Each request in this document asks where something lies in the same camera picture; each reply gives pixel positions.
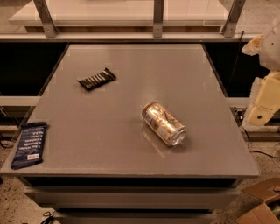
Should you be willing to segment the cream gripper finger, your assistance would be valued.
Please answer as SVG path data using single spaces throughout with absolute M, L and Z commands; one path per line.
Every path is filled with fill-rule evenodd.
M 270 71 L 263 79 L 256 77 L 249 99 L 242 125 L 265 125 L 280 109 L 280 72 Z
M 261 41 L 263 35 L 259 34 L 255 38 L 251 39 L 242 49 L 241 52 L 249 56 L 257 55 L 260 52 Z

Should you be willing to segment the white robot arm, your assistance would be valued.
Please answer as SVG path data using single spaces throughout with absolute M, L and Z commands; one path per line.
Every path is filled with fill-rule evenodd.
M 260 65 L 269 70 L 264 78 L 254 79 L 242 121 L 243 126 L 263 126 L 280 109 L 280 17 L 251 39 L 241 52 L 249 56 L 258 54 Z

